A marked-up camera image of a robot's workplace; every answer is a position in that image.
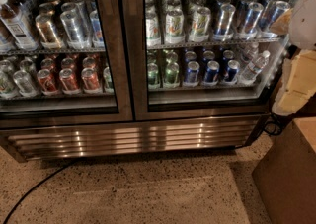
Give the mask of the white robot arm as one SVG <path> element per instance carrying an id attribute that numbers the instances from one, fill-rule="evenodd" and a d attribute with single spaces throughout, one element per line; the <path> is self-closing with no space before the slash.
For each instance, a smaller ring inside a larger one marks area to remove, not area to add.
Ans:
<path id="1" fill-rule="evenodd" d="M 297 113 L 316 93 L 316 0 L 298 0 L 271 26 L 278 35 L 289 34 L 300 52 L 286 59 L 282 69 L 282 86 L 278 90 L 273 113 L 289 116 Z"/>

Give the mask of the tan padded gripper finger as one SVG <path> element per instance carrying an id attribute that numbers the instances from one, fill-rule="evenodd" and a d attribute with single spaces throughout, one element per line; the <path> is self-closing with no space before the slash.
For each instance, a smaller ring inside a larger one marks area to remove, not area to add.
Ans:
<path id="1" fill-rule="evenodd" d="M 316 51 L 301 50 L 282 66 L 281 87 L 272 106 L 272 112 L 289 116 L 297 113 L 316 93 Z"/>

